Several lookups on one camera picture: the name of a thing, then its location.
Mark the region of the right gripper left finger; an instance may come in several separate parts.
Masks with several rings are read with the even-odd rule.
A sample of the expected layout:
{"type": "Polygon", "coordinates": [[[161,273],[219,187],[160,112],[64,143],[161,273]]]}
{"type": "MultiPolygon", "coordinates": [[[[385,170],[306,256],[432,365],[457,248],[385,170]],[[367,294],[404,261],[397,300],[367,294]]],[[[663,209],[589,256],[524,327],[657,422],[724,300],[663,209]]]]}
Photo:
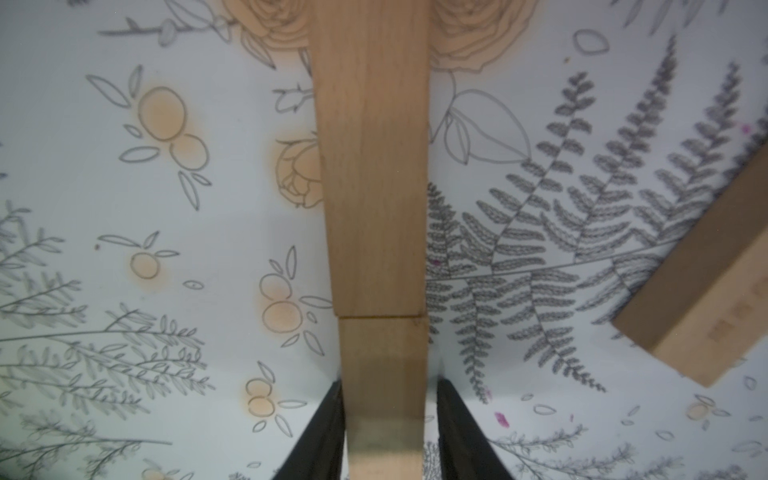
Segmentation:
{"type": "Polygon", "coordinates": [[[342,383],[327,391],[275,480],[339,480],[346,434],[342,383]]]}

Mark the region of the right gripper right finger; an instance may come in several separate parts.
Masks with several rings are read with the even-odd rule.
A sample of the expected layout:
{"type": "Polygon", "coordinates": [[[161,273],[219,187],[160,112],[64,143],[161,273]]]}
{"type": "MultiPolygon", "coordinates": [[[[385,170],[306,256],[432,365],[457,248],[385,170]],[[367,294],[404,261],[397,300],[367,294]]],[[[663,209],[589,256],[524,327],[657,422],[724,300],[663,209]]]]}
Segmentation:
{"type": "Polygon", "coordinates": [[[513,480],[454,385],[440,378],[436,394],[442,478],[513,480]]]}

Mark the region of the natural wood block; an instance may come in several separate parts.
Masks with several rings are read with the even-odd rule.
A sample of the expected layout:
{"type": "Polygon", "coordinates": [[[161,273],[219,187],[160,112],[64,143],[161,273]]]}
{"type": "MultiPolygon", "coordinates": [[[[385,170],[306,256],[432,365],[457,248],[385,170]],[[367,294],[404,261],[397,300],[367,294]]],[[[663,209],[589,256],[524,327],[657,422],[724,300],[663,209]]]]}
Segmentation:
{"type": "Polygon", "coordinates": [[[767,332],[767,150],[620,311],[614,326],[710,387],[767,332]]]}
{"type": "Polygon", "coordinates": [[[430,9],[314,1],[309,50],[337,316],[425,312],[430,9]]]}

